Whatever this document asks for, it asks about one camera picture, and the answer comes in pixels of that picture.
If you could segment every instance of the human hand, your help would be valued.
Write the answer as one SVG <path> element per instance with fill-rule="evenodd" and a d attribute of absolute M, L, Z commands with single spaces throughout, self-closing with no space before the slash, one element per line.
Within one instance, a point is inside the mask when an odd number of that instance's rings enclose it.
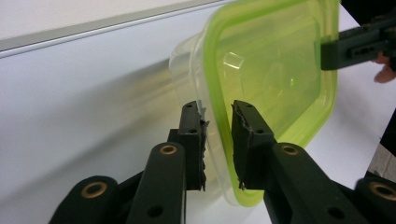
<path fill-rule="evenodd" d="M 385 57 L 383 52 L 378 53 L 378 57 L 374 60 L 374 62 L 384 64 L 382 70 L 376 74 L 374 82 L 386 83 L 396 78 L 396 72 L 393 72 L 389 67 L 389 58 Z"/>

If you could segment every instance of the container lid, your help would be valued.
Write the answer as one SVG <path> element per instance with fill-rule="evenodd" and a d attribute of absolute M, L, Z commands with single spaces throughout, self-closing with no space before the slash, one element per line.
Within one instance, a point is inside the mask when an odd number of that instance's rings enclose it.
<path fill-rule="evenodd" d="M 206 25 L 200 60 L 209 106 L 233 193 L 244 206 L 260 202 L 263 191 L 238 188 L 231 104 L 255 105 L 276 141 L 305 147 L 334 104 L 336 71 L 320 70 L 320 44 L 338 36 L 338 7 L 333 0 L 243 0 L 221 8 Z"/>

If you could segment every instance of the clear plastic container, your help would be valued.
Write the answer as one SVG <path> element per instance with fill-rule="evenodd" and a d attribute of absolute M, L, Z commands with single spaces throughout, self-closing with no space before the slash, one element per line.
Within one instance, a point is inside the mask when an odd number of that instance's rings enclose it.
<path fill-rule="evenodd" d="M 338 36 L 338 7 L 333 0 L 234 2 L 175 48 L 170 71 L 180 103 L 197 100 L 210 121 L 207 148 L 230 203 L 253 206 L 263 196 L 238 188 L 231 104 L 255 105 L 278 142 L 305 147 L 335 100 L 336 71 L 320 70 L 320 44 Z"/>

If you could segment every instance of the plastic container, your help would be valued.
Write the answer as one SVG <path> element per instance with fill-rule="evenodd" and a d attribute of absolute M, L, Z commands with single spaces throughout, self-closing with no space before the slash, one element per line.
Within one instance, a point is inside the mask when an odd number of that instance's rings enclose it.
<path fill-rule="evenodd" d="M 209 120 L 208 151 L 225 198 L 253 206 L 233 167 L 234 100 L 257 107 L 278 142 L 305 147 L 332 112 L 336 71 L 320 70 L 320 44 L 338 37 L 339 1 L 245 0 L 219 9 L 179 44 L 170 71 L 180 103 L 197 100 Z"/>

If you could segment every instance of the green lid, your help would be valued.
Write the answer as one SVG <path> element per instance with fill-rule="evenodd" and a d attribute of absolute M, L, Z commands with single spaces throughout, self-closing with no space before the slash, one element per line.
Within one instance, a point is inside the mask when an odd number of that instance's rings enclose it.
<path fill-rule="evenodd" d="M 255 105 L 278 142 L 305 147 L 334 104 L 336 71 L 320 70 L 320 44 L 338 36 L 338 7 L 333 0 L 238 1 L 217 11 L 202 33 L 196 55 L 210 98 L 204 107 L 212 107 L 233 193 L 244 206 L 260 202 L 263 191 L 238 188 L 231 104 Z"/>

